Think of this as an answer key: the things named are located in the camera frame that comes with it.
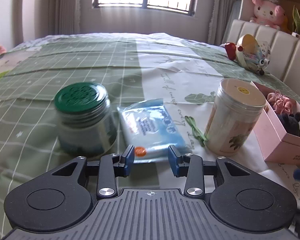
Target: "wet wipes package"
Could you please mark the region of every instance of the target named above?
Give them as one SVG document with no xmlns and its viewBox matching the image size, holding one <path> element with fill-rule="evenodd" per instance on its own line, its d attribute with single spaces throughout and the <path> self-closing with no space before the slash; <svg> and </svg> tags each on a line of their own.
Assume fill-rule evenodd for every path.
<svg viewBox="0 0 300 240">
<path fill-rule="evenodd" d="M 189 151 L 162 99 L 118 107 L 118 111 L 126 144 L 135 146 L 134 163 L 167 160 L 171 144 L 182 154 Z"/>
</svg>

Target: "green lid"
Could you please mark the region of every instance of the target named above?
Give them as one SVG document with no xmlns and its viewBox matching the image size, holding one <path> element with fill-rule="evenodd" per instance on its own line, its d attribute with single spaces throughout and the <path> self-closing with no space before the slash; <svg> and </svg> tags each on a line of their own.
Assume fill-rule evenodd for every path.
<svg viewBox="0 0 300 240">
<path fill-rule="evenodd" d="M 54 98 L 57 110 L 78 114 L 92 110 L 105 101 L 107 91 L 101 84 L 90 82 L 75 83 L 61 89 Z"/>
</svg>

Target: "grid pattern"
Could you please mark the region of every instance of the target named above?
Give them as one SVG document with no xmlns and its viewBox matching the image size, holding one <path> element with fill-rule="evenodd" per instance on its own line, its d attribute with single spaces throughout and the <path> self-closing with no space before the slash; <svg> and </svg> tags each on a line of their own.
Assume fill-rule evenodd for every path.
<svg viewBox="0 0 300 240">
<path fill-rule="evenodd" d="M 15 187 L 72 157 L 57 140 L 53 99 L 76 82 L 103 84 L 112 103 L 144 100 L 136 43 L 121 36 L 60 38 L 0 79 L 0 238 L 11 230 L 3 200 Z M 120 132 L 113 151 L 122 151 Z"/>
<path fill-rule="evenodd" d="M 229 60 L 226 53 L 205 46 L 204 44 L 194 43 L 186 40 L 183 40 L 182 43 L 191 48 L 194 53 L 200 56 L 201 59 L 205 60 L 211 67 L 213 67 L 225 78 L 237 78 L 248 82 L 255 81 L 271 89 L 279 89 L 282 94 L 295 99 L 300 104 L 300 96 L 298 96 L 286 84 L 281 82 L 275 76 L 259 76 L 250 71 L 247 71 L 234 61 Z M 214 102 L 214 98 L 215 97 L 209 97 L 209 99 L 211 100 L 209 102 Z"/>
</svg>

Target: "white leather headboard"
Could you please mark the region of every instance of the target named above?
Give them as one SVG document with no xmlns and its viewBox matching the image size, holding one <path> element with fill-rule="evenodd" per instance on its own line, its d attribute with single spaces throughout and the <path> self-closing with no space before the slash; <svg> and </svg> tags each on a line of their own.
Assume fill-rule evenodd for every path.
<svg viewBox="0 0 300 240">
<path fill-rule="evenodd" d="M 300 96 L 300 40 L 270 27 L 234 20 L 227 42 L 237 43 L 245 34 L 270 44 L 271 59 L 267 70 Z"/>
</svg>

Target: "round yellow label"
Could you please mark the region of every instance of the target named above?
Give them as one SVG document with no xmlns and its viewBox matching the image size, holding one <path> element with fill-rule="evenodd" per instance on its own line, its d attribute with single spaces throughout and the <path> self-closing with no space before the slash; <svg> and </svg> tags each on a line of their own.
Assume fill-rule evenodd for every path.
<svg viewBox="0 0 300 240">
<path fill-rule="evenodd" d="M 243 87 L 238 87 L 238 90 L 239 92 L 245 94 L 245 95 L 249 95 L 250 94 L 250 91 L 247 90 L 246 88 L 243 88 Z"/>
</svg>

